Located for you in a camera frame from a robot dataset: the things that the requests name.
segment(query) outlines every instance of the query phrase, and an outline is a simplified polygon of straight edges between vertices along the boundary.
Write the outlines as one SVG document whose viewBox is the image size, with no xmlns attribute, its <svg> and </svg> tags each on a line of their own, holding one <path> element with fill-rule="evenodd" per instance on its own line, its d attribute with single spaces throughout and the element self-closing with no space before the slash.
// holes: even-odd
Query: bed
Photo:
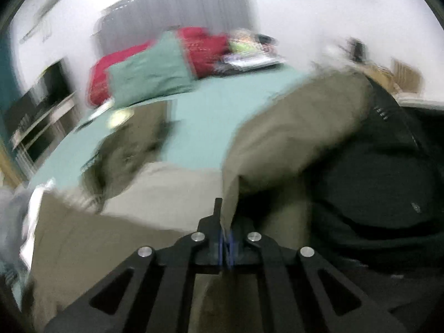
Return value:
<svg viewBox="0 0 444 333">
<path fill-rule="evenodd" d="M 153 13 L 146 14 L 147 9 Z M 248 0 L 122 0 L 105 11 L 95 38 L 104 56 L 156 38 L 172 26 L 203 26 L 212 33 L 255 27 Z M 283 64 L 261 72 L 207 77 L 196 81 L 191 92 L 142 102 L 173 101 L 174 129 L 162 148 L 160 160 L 188 171 L 220 173 L 230 139 L 239 125 L 305 77 Z M 78 185 L 82 167 L 110 133 L 107 120 L 111 113 L 106 111 L 87 127 L 68 134 L 30 183 L 37 185 L 54 178 L 60 190 Z M 129 218 L 145 224 L 192 230 L 191 220 L 197 222 L 202 215 L 211 213 L 212 202 L 220 195 L 220 181 L 208 195 L 205 206 L 187 221 L 175 219 L 174 211 L 161 217 L 146 214 L 142 211 L 143 204 L 139 212 L 133 212 Z M 117 205 L 120 208 L 115 205 L 112 213 L 125 215 L 122 204 Z"/>
</svg>

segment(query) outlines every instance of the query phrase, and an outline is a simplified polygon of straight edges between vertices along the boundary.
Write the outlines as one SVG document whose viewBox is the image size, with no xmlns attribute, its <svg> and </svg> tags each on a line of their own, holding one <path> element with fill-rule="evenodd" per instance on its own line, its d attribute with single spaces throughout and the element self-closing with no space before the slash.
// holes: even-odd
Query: desk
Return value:
<svg viewBox="0 0 444 333">
<path fill-rule="evenodd" d="M 36 165 L 28 154 L 29 148 L 48 130 L 54 133 L 55 140 L 58 143 L 67 135 L 60 119 L 68 112 L 74 115 L 74 125 L 80 120 L 80 113 L 75 101 L 75 93 L 71 93 L 57 105 L 54 105 L 42 116 L 40 116 L 32 125 L 24 132 L 17 130 L 11 137 L 12 151 L 17 152 L 17 162 L 22 168 L 25 175 L 30 178 L 36 172 Z M 29 141 L 24 142 L 27 136 L 35 129 L 39 128 L 37 134 Z"/>
</svg>

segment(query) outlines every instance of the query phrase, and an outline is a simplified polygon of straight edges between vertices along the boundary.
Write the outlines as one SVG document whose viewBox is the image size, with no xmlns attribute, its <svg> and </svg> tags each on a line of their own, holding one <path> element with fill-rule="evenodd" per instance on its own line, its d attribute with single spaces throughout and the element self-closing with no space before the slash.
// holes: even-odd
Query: triangular cutout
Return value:
<svg viewBox="0 0 444 333">
<path fill-rule="evenodd" d="M 318 274 L 336 315 L 343 316 L 361 306 L 359 298 L 338 282 L 326 270 L 321 269 Z"/>
<path fill-rule="evenodd" d="M 118 305 L 133 277 L 133 273 L 134 271 L 132 269 L 125 270 L 114 279 L 110 285 L 91 299 L 91 307 L 99 309 L 109 315 L 116 313 Z"/>
</svg>

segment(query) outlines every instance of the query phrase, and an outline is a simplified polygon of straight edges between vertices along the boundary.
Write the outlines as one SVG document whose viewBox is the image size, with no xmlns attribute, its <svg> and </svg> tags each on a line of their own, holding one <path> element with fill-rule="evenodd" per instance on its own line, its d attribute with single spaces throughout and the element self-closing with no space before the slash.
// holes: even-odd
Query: yellow round object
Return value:
<svg viewBox="0 0 444 333">
<path fill-rule="evenodd" d="M 111 114 L 108 119 L 108 128 L 115 129 L 121 126 L 125 121 L 127 121 L 131 116 L 134 115 L 134 110 L 132 109 L 120 109 L 116 110 Z"/>
</svg>

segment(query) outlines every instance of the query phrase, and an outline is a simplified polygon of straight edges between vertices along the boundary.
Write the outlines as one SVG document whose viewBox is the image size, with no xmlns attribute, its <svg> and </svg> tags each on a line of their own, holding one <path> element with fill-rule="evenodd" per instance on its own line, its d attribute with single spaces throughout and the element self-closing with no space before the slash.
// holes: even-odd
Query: black fabric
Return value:
<svg viewBox="0 0 444 333">
<path fill-rule="evenodd" d="M 337 265 L 378 270 L 440 264 L 440 156 L 380 85 L 358 132 L 310 170 L 312 245 Z"/>
</svg>

